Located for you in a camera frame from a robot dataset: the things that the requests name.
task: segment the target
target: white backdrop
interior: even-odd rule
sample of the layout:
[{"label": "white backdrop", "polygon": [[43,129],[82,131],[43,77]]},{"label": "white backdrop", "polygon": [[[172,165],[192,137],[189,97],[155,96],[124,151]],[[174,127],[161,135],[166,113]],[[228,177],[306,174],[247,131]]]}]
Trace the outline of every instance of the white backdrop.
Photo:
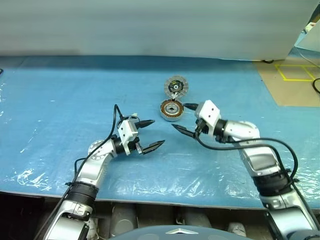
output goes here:
[{"label": "white backdrop", "polygon": [[287,56],[319,0],[1,0],[0,55]]}]

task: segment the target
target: blue table surface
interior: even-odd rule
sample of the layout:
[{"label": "blue table surface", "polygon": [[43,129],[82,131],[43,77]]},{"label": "blue table surface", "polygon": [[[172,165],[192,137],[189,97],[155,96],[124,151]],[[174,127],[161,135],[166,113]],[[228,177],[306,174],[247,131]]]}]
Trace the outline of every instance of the blue table surface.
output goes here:
[{"label": "blue table surface", "polygon": [[[104,139],[113,105],[156,122],[140,142],[166,140],[147,155],[111,161],[97,198],[193,206],[262,208],[237,151],[212,151],[178,133],[160,116],[164,82],[182,75],[181,101],[212,100],[223,119],[255,123],[261,136],[284,140],[299,159],[298,187],[320,207],[320,109],[277,106],[251,62],[143,56],[0,57],[0,191],[61,196],[74,160]],[[177,124],[195,127],[186,110]],[[289,151],[279,149],[286,167]]]}]

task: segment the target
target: blue mat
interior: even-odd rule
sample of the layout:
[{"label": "blue mat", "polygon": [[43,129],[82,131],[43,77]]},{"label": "blue mat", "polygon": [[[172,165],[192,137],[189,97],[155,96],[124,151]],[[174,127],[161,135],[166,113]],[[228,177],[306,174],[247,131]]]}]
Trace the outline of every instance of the blue mat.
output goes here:
[{"label": "blue mat", "polygon": [[[320,109],[279,107],[251,62],[139,56],[0,57],[0,190],[61,196],[74,160],[111,128],[113,105],[156,122],[141,144],[166,140],[147,155],[111,161],[98,199],[262,208],[237,151],[212,151],[178,133],[159,114],[164,82],[182,75],[182,102],[212,100],[223,119],[247,120],[261,136],[284,140],[299,159],[298,187],[320,208]],[[187,110],[180,125],[193,129]],[[286,167],[293,160],[276,145]]]}]

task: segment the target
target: metal disc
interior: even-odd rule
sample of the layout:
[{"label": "metal disc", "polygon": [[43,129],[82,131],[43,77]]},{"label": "metal disc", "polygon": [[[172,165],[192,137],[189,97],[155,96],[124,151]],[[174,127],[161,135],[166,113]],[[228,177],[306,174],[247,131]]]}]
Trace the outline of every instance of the metal disc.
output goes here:
[{"label": "metal disc", "polygon": [[171,99],[178,99],[186,95],[189,89],[189,84],[183,76],[170,77],[164,83],[164,92]]},{"label": "metal disc", "polygon": [[161,116],[170,122],[177,121],[184,113],[184,106],[177,100],[164,100],[160,105]]}]

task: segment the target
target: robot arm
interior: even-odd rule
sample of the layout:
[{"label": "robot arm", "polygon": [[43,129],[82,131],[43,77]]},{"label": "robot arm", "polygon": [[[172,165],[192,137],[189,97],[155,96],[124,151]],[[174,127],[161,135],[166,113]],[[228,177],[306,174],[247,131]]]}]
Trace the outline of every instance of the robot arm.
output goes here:
[{"label": "robot arm", "polygon": [[138,129],[147,127],[154,123],[154,120],[137,121],[137,119],[135,116],[124,117],[117,124],[120,137],[113,135],[104,144],[102,140],[98,140],[89,147],[90,157],[86,159],[76,180],[68,189],[45,233],[44,240],[87,239],[89,227],[86,221],[93,212],[94,201],[110,160],[118,154],[130,155],[134,150],[139,154],[147,154],[164,143],[164,140],[157,141],[146,148],[141,147]]},{"label": "robot arm", "polygon": [[196,129],[191,132],[173,124],[179,132],[197,139],[203,146],[205,144],[199,139],[201,133],[215,136],[220,143],[233,143],[233,149],[239,149],[240,157],[259,191],[260,200],[268,210],[266,217],[274,238],[302,240],[320,235],[315,216],[288,171],[278,161],[272,146],[261,144],[259,130],[254,124],[222,120],[220,110],[210,100],[184,106],[195,110]]}]

